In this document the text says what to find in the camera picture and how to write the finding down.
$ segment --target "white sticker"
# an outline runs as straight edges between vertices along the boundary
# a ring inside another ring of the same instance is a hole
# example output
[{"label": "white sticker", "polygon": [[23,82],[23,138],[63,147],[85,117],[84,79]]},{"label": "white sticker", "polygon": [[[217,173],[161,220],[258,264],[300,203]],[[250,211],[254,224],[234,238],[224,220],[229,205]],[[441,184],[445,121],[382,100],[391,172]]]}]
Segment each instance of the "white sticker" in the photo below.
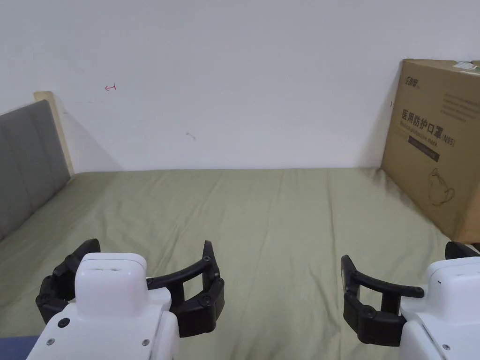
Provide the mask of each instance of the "white sticker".
[{"label": "white sticker", "polygon": [[470,61],[458,61],[453,67],[464,70],[475,70],[478,66],[473,65]]}]

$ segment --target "green bedsheet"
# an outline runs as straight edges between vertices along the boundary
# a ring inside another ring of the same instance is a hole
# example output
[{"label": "green bedsheet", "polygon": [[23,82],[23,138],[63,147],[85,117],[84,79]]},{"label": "green bedsheet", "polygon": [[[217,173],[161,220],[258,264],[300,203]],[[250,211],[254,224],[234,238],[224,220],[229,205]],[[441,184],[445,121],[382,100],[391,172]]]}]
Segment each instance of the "green bedsheet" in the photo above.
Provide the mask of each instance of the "green bedsheet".
[{"label": "green bedsheet", "polygon": [[[81,242],[135,252],[159,276],[214,245],[225,280],[217,329],[180,341],[182,359],[395,359],[343,321],[340,257],[415,285],[448,241],[375,169],[85,173],[0,242],[0,336],[39,334],[42,279]],[[201,280],[186,283],[187,295]],[[361,300],[379,307],[379,297]]]}]

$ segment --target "white wall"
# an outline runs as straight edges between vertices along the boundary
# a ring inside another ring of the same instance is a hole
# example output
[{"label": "white wall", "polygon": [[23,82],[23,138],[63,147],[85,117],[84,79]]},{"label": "white wall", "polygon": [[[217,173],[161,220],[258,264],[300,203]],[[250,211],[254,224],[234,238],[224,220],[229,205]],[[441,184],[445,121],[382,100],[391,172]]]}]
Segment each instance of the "white wall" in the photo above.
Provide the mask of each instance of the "white wall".
[{"label": "white wall", "polygon": [[377,166],[400,60],[480,59],[479,13],[478,0],[3,0],[0,112],[53,91],[77,172]]}]

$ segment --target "gray headboard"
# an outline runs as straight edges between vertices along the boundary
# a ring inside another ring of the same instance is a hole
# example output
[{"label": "gray headboard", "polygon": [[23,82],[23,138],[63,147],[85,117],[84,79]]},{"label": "gray headboard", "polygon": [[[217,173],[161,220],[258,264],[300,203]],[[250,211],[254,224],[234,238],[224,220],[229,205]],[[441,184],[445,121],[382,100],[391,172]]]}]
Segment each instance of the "gray headboard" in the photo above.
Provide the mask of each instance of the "gray headboard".
[{"label": "gray headboard", "polygon": [[0,115],[0,240],[70,178],[48,101]]}]

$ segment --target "wall mark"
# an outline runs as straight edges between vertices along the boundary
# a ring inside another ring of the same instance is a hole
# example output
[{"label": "wall mark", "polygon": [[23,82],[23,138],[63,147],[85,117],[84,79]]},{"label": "wall mark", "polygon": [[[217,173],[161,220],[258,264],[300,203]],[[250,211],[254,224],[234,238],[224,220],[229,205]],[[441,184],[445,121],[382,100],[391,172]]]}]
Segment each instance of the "wall mark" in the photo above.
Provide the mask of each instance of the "wall mark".
[{"label": "wall mark", "polygon": [[187,131],[187,133],[186,133],[185,135],[191,136],[192,139],[193,139],[193,141],[197,140],[197,138],[196,138],[195,136],[193,136],[192,134],[190,134],[188,131]]},{"label": "wall mark", "polygon": [[105,86],[105,90],[110,91],[110,89],[115,89],[115,90],[117,89],[115,87],[115,83],[113,83],[113,86]]}]

